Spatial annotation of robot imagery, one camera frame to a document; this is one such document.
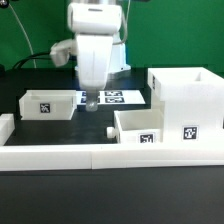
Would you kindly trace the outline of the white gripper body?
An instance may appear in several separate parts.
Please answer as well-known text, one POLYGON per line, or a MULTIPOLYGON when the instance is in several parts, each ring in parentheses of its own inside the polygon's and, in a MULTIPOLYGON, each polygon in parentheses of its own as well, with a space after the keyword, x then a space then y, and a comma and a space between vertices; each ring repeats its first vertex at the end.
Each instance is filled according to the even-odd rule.
POLYGON ((75 34, 80 87, 103 90, 109 73, 113 36, 121 27, 119 5, 68 5, 68 27, 75 34))

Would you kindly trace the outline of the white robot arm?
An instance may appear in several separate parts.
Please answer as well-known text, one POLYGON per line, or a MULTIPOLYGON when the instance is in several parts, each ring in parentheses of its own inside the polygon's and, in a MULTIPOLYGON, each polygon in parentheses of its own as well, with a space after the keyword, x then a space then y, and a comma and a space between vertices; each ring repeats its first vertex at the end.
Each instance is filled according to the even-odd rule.
POLYGON ((73 0, 67 21, 75 34, 79 86, 86 92, 86 110, 94 112, 108 75, 129 69, 125 16, 116 0, 73 0))

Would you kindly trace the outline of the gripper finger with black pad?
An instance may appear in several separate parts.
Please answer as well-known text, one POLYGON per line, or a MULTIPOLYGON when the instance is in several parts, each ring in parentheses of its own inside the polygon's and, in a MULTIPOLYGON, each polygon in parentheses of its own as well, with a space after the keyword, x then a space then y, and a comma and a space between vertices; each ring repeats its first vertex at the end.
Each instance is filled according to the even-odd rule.
POLYGON ((88 112, 95 112, 98 109, 98 92, 87 91, 86 92, 86 110, 88 112))

